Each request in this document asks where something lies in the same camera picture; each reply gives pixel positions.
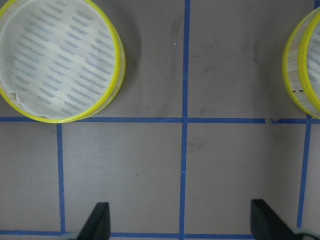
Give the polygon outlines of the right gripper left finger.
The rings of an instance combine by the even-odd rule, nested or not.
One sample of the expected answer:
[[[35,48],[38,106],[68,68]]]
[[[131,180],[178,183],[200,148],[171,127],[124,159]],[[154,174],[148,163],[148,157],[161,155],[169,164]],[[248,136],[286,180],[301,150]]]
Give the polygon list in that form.
[[[98,202],[77,236],[78,240],[109,240],[111,235],[110,206]]]

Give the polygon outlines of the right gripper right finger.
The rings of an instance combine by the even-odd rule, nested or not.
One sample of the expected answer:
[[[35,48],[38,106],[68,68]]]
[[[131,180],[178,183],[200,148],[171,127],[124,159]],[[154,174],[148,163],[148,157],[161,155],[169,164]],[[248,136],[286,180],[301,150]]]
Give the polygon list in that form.
[[[300,239],[263,199],[251,200],[250,231],[255,240]]]

